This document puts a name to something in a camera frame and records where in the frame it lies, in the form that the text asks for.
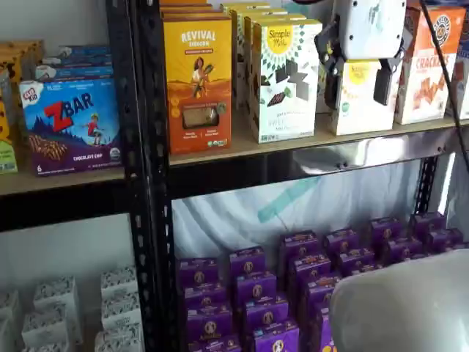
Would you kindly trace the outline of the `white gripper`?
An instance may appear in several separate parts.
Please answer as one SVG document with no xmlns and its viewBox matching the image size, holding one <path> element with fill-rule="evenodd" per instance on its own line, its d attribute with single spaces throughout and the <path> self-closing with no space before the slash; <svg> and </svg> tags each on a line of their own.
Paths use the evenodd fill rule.
<svg viewBox="0 0 469 352">
<path fill-rule="evenodd" d="M 392 80 L 404 57 L 401 46 L 406 1 L 349 0 L 333 3 L 332 20 L 315 38 L 326 71 L 325 103 L 339 106 L 339 78 L 344 62 L 379 59 L 374 100 L 387 106 Z"/>
</svg>

